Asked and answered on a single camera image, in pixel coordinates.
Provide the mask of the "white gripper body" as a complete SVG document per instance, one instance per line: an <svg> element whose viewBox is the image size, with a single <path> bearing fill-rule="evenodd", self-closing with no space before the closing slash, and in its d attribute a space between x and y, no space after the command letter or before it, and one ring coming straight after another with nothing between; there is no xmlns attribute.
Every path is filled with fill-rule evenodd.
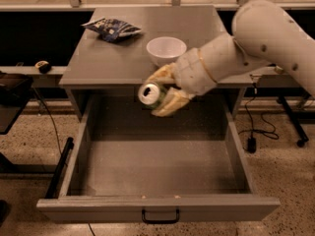
<svg viewBox="0 0 315 236"><path fill-rule="evenodd" d="M217 85L197 48L176 60L173 76L175 83L189 94L203 95Z"/></svg>

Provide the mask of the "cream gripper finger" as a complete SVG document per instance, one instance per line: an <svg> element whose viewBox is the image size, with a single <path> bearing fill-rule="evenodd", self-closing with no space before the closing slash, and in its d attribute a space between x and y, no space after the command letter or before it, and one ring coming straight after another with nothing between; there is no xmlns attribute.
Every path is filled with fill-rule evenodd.
<svg viewBox="0 0 315 236"><path fill-rule="evenodd" d="M159 69L157 69L152 75L150 75L147 79L147 83L157 83L157 84L174 84L174 68L175 64L170 63L166 64Z"/></svg>
<svg viewBox="0 0 315 236"><path fill-rule="evenodd" d="M194 94L190 94L183 89L171 88L162 103L152 111L152 114L156 117L170 116L187 105L194 97Z"/></svg>

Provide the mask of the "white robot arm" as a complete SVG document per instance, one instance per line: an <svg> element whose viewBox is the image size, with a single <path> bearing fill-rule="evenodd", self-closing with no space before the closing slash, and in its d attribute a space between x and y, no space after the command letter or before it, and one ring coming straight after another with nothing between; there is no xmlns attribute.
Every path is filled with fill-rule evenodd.
<svg viewBox="0 0 315 236"><path fill-rule="evenodd" d="M169 116L221 80L269 64L279 66L315 94L315 39L283 8L266 0L250 1L237 10L231 28L232 33L190 49L147 78L149 83L176 85L153 115Z"/></svg>

